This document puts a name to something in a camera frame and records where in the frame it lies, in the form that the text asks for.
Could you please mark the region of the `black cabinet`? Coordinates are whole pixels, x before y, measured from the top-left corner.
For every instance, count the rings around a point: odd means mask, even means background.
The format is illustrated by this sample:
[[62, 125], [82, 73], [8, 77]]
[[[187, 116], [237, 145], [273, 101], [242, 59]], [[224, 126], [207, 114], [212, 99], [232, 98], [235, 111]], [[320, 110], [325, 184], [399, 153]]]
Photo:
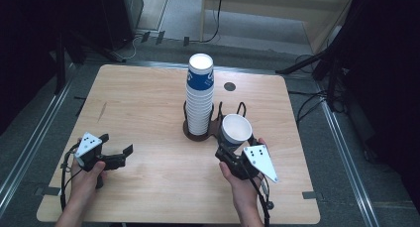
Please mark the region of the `black cabinet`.
[[116, 50], [134, 38], [144, 9], [144, 0], [101, 2], [106, 25], [106, 48]]

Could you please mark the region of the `black metal stand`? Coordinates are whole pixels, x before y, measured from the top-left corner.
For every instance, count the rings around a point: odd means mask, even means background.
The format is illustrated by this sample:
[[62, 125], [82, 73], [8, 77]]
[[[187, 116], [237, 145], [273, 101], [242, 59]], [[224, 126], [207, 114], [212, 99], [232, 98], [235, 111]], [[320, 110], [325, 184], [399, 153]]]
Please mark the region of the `black metal stand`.
[[75, 63], [83, 64], [86, 56], [81, 41], [73, 31], [61, 31], [55, 39], [56, 85], [54, 94], [58, 95], [65, 85], [65, 53]]
[[314, 80], [321, 81], [326, 75], [329, 75], [328, 87], [327, 87], [327, 104], [332, 112], [336, 111], [334, 106], [335, 88], [338, 78], [338, 72], [341, 68], [341, 62], [338, 58], [340, 51], [340, 42], [333, 41], [326, 49], [322, 52], [310, 56], [297, 64], [286, 68], [277, 70], [276, 74], [291, 74], [305, 66], [308, 66], [314, 62], [317, 62], [315, 69], [312, 71], [312, 77]]

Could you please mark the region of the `aluminium floor rail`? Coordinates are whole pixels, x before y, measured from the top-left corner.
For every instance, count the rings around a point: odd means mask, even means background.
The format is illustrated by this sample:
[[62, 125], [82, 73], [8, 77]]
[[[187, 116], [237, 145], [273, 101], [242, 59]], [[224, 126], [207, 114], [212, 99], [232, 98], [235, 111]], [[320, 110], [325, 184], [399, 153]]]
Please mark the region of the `aluminium floor rail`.
[[347, 178], [366, 227], [380, 227], [375, 211], [372, 207], [364, 182], [349, 151], [346, 139], [342, 133], [336, 115], [330, 110], [326, 101], [322, 101], [322, 109], [326, 117], [334, 142], [338, 149]]
[[54, 94], [55, 79], [48, 82], [0, 136], [0, 216], [16, 194], [81, 69], [82, 65], [73, 63], [67, 68], [58, 94]]

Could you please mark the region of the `stack of paper cups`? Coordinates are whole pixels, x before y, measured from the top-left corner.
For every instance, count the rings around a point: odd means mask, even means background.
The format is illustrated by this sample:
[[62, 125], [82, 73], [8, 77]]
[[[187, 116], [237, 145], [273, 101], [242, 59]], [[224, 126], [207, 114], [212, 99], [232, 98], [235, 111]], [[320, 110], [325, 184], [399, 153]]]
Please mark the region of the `stack of paper cups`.
[[214, 72], [210, 56], [195, 54], [189, 59], [185, 88], [188, 131], [192, 135], [204, 135], [213, 107]]

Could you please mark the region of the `beige wooden furniture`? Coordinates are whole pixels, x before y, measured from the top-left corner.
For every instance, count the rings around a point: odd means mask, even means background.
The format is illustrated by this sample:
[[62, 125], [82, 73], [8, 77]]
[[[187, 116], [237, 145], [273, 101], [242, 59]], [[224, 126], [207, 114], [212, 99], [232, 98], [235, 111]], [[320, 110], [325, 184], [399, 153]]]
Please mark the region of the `beige wooden furniture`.
[[344, 24], [353, 0], [201, 0], [199, 40], [320, 52]]

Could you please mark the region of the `white blue paper cup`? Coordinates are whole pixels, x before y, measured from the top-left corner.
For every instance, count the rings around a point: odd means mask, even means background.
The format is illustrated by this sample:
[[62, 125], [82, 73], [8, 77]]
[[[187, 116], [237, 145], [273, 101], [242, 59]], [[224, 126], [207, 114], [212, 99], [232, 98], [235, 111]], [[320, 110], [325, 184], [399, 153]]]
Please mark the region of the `white blue paper cup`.
[[226, 115], [220, 128], [220, 140], [227, 147], [237, 148], [247, 141], [253, 133], [250, 122], [242, 115]]

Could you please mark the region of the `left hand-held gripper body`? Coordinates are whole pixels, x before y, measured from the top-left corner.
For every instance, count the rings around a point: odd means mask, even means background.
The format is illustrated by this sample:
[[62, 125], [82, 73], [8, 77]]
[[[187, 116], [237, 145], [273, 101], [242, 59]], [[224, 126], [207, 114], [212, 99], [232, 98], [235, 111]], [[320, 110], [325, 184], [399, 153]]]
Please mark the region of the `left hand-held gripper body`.
[[74, 154], [79, 166], [85, 170], [93, 169], [97, 162], [105, 163], [105, 170], [116, 170], [126, 165], [126, 156], [122, 154], [106, 156], [102, 154], [102, 145], [99, 137], [86, 132], [77, 145]]

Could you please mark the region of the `brown cup holder rack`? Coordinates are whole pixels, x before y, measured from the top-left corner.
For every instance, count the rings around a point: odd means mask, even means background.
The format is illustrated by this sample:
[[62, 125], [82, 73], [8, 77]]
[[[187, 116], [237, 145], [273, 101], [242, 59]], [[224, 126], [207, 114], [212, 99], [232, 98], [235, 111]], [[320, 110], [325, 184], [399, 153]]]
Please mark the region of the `brown cup holder rack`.
[[[219, 105], [218, 105], [218, 109], [217, 109], [217, 117], [215, 119], [212, 119], [214, 107], [211, 107], [210, 116], [209, 116], [209, 119], [208, 119], [208, 126], [207, 126], [207, 129], [205, 130], [205, 133], [202, 134], [202, 135], [194, 135], [189, 131], [188, 118], [187, 118], [187, 113], [186, 113], [187, 108], [186, 108], [186, 104], [183, 104], [183, 112], [184, 112], [184, 118], [185, 118], [185, 120], [183, 122], [183, 133], [184, 133], [184, 135], [188, 139], [190, 139], [192, 141], [195, 141], [195, 142], [205, 141], [210, 137], [214, 137], [215, 139], [218, 140], [219, 143], [222, 143], [221, 140], [220, 140], [220, 128], [221, 128], [222, 120], [226, 116], [222, 112], [222, 105], [223, 105], [223, 103], [220, 102]], [[245, 105], [244, 102], [241, 102], [239, 104], [238, 110], [235, 114], [239, 114], [239, 115], [242, 115], [242, 116], [245, 117], [245, 115], [246, 115], [245, 110], [246, 110], [246, 105]]]

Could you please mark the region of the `person's left hand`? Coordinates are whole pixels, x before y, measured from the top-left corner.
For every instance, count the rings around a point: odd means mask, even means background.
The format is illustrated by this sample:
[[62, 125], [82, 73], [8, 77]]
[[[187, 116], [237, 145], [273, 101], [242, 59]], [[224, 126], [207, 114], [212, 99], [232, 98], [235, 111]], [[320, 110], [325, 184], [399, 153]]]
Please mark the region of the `person's left hand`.
[[70, 202], [79, 201], [91, 202], [96, 195], [97, 177], [105, 177], [106, 171], [104, 162], [97, 162], [90, 171], [83, 170], [77, 161], [71, 167], [74, 178], [71, 181]]

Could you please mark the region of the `black curtain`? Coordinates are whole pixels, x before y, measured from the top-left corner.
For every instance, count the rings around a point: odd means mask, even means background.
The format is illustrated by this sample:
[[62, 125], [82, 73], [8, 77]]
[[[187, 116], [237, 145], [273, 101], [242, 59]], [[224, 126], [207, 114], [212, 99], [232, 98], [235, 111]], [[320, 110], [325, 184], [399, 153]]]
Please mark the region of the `black curtain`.
[[367, 148], [420, 208], [420, 0], [354, 0], [344, 81], [372, 128]]

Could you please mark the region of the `person's right hand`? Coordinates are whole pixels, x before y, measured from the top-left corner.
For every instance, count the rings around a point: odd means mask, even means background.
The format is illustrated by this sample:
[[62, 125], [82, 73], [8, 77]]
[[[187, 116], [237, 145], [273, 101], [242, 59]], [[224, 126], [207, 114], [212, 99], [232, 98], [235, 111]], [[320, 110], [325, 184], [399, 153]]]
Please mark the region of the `person's right hand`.
[[219, 168], [225, 180], [231, 185], [233, 202], [236, 207], [256, 206], [258, 203], [258, 192], [249, 179], [241, 180], [233, 176], [229, 167], [219, 163]]

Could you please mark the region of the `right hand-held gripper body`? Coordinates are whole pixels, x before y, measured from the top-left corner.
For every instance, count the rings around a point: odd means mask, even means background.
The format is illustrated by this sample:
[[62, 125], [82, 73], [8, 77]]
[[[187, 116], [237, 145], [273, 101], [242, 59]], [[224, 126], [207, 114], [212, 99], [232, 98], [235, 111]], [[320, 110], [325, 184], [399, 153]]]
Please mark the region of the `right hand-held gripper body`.
[[244, 147], [239, 155], [235, 152], [224, 155], [216, 153], [215, 157], [229, 167], [233, 176], [241, 180], [251, 179], [262, 173], [274, 183], [278, 182], [266, 145]]

